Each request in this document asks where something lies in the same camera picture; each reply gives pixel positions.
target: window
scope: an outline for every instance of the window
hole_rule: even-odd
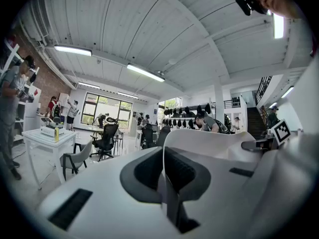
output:
[[[110,117],[119,121],[119,128],[128,129],[131,110],[132,103],[88,93],[83,106],[81,123],[93,124],[99,114],[108,113]]]
[[[166,101],[159,102],[159,111],[158,111],[158,123],[160,124],[164,118],[169,118],[169,115],[164,115],[165,109],[178,109],[181,107],[181,98],[172,98]]]

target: fluorescent light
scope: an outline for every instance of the fluorescent light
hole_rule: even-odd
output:
[[[91,84],[86,84],[83,82],[79,82],[80,85],[86,86],[86,87],[91,87],[91,88],[95,88],[95,89],[100,89],[99,86],[95,86],[95,85],[91,85]]]
[[[79,48],[63,46],[63,45],[55,45],[54,48],[57,51],[76,53],[76,54],[90,56],[90,57],[92,56],[92,51],[87,49],[79,49]]]
[[[154,79],[154,80],[157,80],[157,81],[159,81],[159,82],[165,81],[164,78],[162,78],[162,77],[160,77],[160,76],[157,76],[157,75],[155,75],[155,74],[152,74],[152,73],[150,73],[150,72],[147,72],[147,71],[145,71],[145,70],[143,70],[143,69],[141,69],[141,68],[138,68],[138,67],[136,67],[136,66],[134,66],[134,65],[131,65],[131,64],[128,64],[128,69],[133,70],[133,71],[135,71],[135,72],[138,72],[138,73],[140,73],[140,74],[144,74],[144,75],[146,75],[146,76],[148,76],[148,77],[150,77],[150,78],[152,78],[152,79]]]
[[[275,39],[284,37],[284,17],[274,14],[274,37]]]
[[[136,98],[136,99],[139,99],[139,97],[135,97],[135,96],[132,96],[132,95],[129,95],[129,94],[121,93],[121,92],[118,92],[118,94],[119,94],[119,95],[122,95],[122,96],[129,97],[129,98]]]
[[[291,87],[286,91],[286,93],[284,93],[284,95],[283,95],[281,98],[285,98],[293,89],[294,89],[294,87],[291,86]]]
[[[269,106],[269,108],[274,107],[277,104],[277,102],[274,102],[272,105]]]

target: staircase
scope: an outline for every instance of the staircase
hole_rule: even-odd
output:
[[[266,130],[266,126],[256,107],[247,108],[248,132],[256,139],[264,138],[261,133]]]

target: brick wall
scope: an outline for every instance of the brick wall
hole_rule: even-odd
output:
[[[43,59],[36,52],[32,44],[23,34],[20,27],[17,27],[13,34],[16,35],[16,42],[20,46],[18,54],[24,58],[27,55],[34,57],[36,68],[39,67],[39,71],[36,76],[36,80],[33,83],[34,86],[41,89],[41,96],[39,102],[41,103],[41,113],[46,112],[46,108],[51,100],[52,96],[59,97],[60,93],[70,94],[71,88],[68,87],[43,61]]]

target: yellow bottle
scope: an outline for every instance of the yellow bottle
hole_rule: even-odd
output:
[[[55,129],[54,129],[54,140],[55,140],[55,142],[59,141],[59,126],[58,126],[58,123],[56,124]]]

